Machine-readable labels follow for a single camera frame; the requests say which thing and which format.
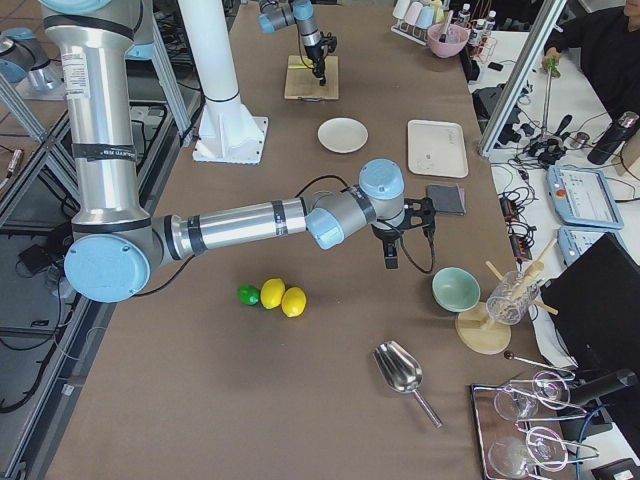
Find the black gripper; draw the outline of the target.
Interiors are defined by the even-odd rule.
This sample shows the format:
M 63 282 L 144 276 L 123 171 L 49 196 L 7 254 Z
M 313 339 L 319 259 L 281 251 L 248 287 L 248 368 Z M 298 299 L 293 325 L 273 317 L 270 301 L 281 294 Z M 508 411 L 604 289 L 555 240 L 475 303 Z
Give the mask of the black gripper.
M 325 61 L 324 61 L 324 47 L 322 43 L 316 43 L 314 45 L 305 45 L 305 53 L 307 58 L 312 62 L 312 67 L 315 68 L 315 77 L 320 82 L 325 78 Z
M 397 242 L 404 232 L 399 226 L 394 226 L 385 220 L 378 220 L 371 225 L 374 236 L 382 242 L 384 262 L 387 269 L 398 268 Z

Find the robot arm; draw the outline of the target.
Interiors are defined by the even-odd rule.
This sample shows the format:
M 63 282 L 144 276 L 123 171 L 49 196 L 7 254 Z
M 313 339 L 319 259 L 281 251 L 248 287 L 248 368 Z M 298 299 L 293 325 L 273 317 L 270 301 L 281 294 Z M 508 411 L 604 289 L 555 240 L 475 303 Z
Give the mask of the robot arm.
M 295 25 L 305 48 L 307 58 L 312 62 L 312 72 L 319 85 L 326 84 L 323 36 L 318 28 L 314 7 L 309 0 L 259 1 L 259 25 L 264 33 L 270 34 Z
M 114 303 L 138 294 L 160 266 L 207 250 L 309 231 L 322 249 L 367 225 L 405 218 L 399 166 L 375 159 L 342 192 L 152 219 L 139 202 L 125 57 L 151 26 L 143 1 L 39 1 L 59 47 L 80 209 L 64 258 L 71 286 Z M 221 1 L 178 1 L 205 108 L 195 158 L 259 163 L 266 117 L 241 101 Z

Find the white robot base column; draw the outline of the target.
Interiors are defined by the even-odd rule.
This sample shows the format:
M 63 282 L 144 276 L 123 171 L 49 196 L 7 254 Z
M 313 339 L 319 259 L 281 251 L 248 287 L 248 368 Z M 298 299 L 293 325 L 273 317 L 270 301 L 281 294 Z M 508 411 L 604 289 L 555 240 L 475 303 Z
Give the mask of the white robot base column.
M 268 119 L 241 100 L 222 3 L 184 0 L 179 8 L 205 99 L 193 159 L 259 164 Z

